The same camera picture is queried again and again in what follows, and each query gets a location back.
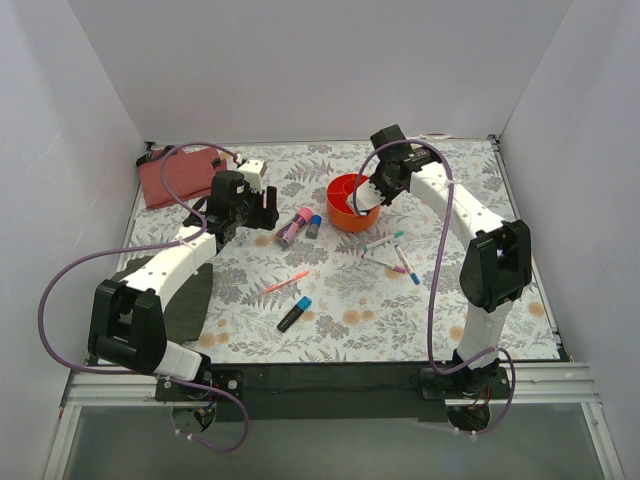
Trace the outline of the blue black highlighter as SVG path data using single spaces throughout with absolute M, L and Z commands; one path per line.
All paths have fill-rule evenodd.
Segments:
M 286 332 L 311 306 L 312 300 L 303 296 L 281 319 L 276 328 L 278 331 Z

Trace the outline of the pink capped white marker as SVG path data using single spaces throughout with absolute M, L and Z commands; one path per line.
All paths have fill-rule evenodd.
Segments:
M 371 256 L 367 256 L 367 255 L 361 255 L 360 258 L 363 261 L 367 262 L 367 263 L 374 264 L 374 265 L 377 265 L 379 267 L 383 267 L 383 268 L 385 268 L 385 269 L 387 269 L 389 271 L 393 271 L 393 272 L 396 272 L 396 273 L 399 273 L 399 274 L 406 274 L 407 273 L 407 270 L 404 267 L 400 266 L 400 265 L 396 265 L 396 264 L 392 264 L 390 262 L 378 260 L 378 259 L 375 259 L 375 258 L 373 258 Z

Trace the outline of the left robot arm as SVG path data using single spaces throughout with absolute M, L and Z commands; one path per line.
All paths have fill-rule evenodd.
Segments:
M 88 338 L 89 353 L 131 371 L 178 378 L 193 400 L 205 398 L 213 377 L 209 359 L 167 337 L 164 313 L 178 290 L 235 237 L 240 227 L 275 227 L 277 189 L 263 185 L 266 165 L 250 160 L 212 179 L 211 194 L 196 202 L 202 218 L 190 215 L 164 249 L 120 281 L 96 289 Z

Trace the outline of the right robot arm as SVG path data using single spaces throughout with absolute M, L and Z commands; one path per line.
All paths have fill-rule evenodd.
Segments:
M 493 213 L 453 178 L 444 155 L 423 141 L 409 140 L 397 125 L 371 136 L 378 165 L 352 195 L 361 211 L 389 205 L 407 192 L 444 222 L 430 287 L 428 326 L 434 322 L 435 291 L 444 244 L 453 233 L 466 250 L 459 275 L 468 301 L 463 337 L 454 351 L 462 364 L 452 373 L 454 389 L 475 397 L 489 384 L 484 367 L 499 358 L 498 343 L 506 316 L 532 279 L 531 232 L 522 220 Z

